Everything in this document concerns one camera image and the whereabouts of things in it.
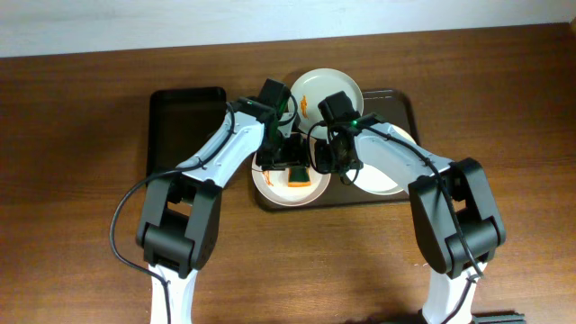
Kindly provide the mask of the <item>green and orange sponge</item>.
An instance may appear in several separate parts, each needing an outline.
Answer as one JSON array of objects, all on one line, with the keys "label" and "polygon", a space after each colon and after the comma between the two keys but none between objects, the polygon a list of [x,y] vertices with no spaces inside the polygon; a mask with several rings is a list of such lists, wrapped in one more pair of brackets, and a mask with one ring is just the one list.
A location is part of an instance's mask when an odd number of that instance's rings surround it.
[{"label": "green and orange sponge", "polygon": [[306,166],[293,166],[288,173],[289,187],[305,187],[311,185],[309,169]]}]

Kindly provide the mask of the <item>white plate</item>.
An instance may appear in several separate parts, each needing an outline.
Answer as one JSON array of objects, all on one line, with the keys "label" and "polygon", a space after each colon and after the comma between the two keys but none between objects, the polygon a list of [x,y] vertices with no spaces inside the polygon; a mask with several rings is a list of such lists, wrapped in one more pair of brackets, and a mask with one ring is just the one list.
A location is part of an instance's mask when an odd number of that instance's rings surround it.
[{"label": "white plate", "polygon": [[356,187],[369,194],[392,195],[402,192],[402,188],[386,174],[366,163],[358,172],[354,169],[346,172],[345,179],[354,181]]},{"label": "white plate", "polygon": [[326,191],[330,174],[316,172],[308,166],[311,185],[305,187],[289,187],[289,169],[282,171],[262,171],[256,165],[256,154],[251,163],[251,175],[256,187],[256,193],[275,207],[302,207],[318,200]]}]

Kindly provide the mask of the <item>pale plate top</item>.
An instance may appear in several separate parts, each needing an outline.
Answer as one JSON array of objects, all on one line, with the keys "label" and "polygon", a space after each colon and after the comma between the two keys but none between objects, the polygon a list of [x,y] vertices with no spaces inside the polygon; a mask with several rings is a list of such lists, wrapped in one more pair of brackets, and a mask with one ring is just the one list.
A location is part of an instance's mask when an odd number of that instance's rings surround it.
[{"label": "pale plate top", "polygon": [[327,96],[340,91],[345,92],[353,108],[363,114],[363,94],[349,75],[332,68],[317,68],[300,76],[291,88],[298,107],[294,107],[292,99],[288,105],[290,112],[298,115],[294,125],[306,135],[313,124],[322,120],[318,104]]}]

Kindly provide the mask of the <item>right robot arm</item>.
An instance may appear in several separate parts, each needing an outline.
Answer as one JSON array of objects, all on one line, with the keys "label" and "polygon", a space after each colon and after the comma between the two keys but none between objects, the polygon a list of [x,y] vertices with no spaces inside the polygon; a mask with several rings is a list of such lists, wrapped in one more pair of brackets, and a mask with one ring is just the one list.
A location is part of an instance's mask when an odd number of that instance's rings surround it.
[{"label": "right robot arm", "polygon": [[481,164],[437,156],[400,135],[382,116],[361,115],[343,92],[319,105],[327,137],[315,144],[315,165],[343,174],[371,166],[409,195],[418,248],[430,267],[422,323],[497,323],[472,314],[484,269],[507,238]]}]

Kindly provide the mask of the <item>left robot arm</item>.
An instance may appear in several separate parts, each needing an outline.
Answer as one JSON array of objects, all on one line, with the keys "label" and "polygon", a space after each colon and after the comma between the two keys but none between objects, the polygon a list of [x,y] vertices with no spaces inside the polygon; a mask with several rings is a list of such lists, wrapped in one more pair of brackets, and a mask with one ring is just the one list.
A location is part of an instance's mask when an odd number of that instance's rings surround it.
[{"label": "left robot arm", "polygon": [[303,167],[309,160],[292,132],[288,87],[267,79],[256,97],[226,104],[221,126],[195,153],[141,182],[146,197],[136,231],[152,280],[150,320],[189,323],[194,285],[218,238],[222,192],[249,156],[263,171]]}]

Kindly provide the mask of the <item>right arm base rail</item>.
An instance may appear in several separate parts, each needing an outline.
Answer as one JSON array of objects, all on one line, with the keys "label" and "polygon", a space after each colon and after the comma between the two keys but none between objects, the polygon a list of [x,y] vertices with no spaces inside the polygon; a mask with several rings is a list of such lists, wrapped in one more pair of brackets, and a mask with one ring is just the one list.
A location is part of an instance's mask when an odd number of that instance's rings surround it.
[{"label": "right arm base rail", "polygon": [[484,314],[473,315],[472,324],[527,324],[524,314]]}]

